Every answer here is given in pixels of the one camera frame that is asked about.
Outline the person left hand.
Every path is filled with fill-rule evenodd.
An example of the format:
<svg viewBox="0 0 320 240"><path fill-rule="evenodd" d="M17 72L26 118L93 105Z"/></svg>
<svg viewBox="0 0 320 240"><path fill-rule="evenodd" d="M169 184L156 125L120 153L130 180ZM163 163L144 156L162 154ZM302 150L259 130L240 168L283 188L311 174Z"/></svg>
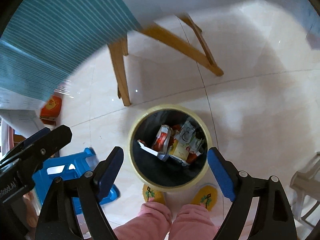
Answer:
<svg viewBox="0 0 320 240"><path fill-rule="evenodd" d="M23 201L27 208L26 221L31 228L36 228L38 216L35 207L32 204L33 199L34 195L31 191L23 195Z"/></svg>

